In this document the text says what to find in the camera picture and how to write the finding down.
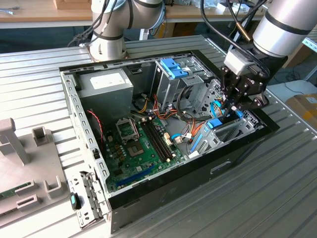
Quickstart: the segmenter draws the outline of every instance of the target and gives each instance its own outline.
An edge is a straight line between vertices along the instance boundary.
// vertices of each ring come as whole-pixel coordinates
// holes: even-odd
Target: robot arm
[[[108,1],[108,5],[103,11],[105,1]],[[93,21],[103,13],[89,47],[94,60],[99,61],[124,58],[124,29],[157,28],[165,14],[162,0],[92,0],[91,9]]]
[[[266,106],[263,92],[267,83],[316,24],[316,0],[274,0],[255,30],[253,42],[243,46],[269,69],[269,77],[260,76],[259,67],[241,51],[230,50],[221,68],[226,113]],[[255,98],[246,102],[244,98],[250,95]]]

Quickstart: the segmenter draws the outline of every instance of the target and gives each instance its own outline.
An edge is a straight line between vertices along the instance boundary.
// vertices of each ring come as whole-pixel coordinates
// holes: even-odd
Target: black case frame
[[[193,54],[220,80],[220,70],[198,50],[149,55],[148,57],[159,58],[183,54]],[[91,69],[93,66],[103,65],[106,69],[107,63],[123,61],[125,59],[67,66],[61,67],[60,71],[68,71],[65,75],[72,74],[76,79],[80,74],[96,72],[96,70]],[[84,71],[79,71],[77,70],[78,68],[84,68]],[[111,197],[109,199],[112,208],[111,233],[118,231],[241,163],[264,140],[271,137],[279,129],[279,126],[261,109],[254,109],[251,113],[263,123],[263,128],[159,177]]]

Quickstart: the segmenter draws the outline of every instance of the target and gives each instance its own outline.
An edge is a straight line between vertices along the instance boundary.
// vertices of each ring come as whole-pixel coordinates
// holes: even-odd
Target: wooden shelf
[[[0,12],[0,22],[45,22],[45,21],[87,21],[92,20],[90,9],[57,10],[53,0],[1,0],[0,7],[19,6],[14,15]],[[206,9],[208,18],[229,18],[229,12],[219,12],[217,8]],[[195,6],[167,6],[168,19],[201,18],[200,9]]]

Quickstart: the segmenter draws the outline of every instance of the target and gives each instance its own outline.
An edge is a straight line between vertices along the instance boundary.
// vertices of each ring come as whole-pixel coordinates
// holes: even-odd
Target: aluminum table
[[[132,56],[201,50],[218,67],[224,52],[202,36],[128,42]],[[91,62],[79,47],[0,55],[0,119],[18,136],[53,132],[65,176],[85,164],[68,116],[58,67]],[[317,132],[270,92],[264,111],[281,129],[241,165],[115,233],[116,238],[314,237]],[[0,237],[108,237],[105,221],[81,231],[69,200],[0,229]]]

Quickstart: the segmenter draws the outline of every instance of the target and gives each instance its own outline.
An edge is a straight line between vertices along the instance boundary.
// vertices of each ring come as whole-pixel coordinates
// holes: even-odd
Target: ram slot
[[[151,144],[153,145],[155,151],[159,155],[159,159],[162,163],[166,162],[167,159],[172,159],[172,153],[169,148],[164,143],[163,139],[155,129],[154,125],[149,122],[141,125],[146,136],[149,138]]]

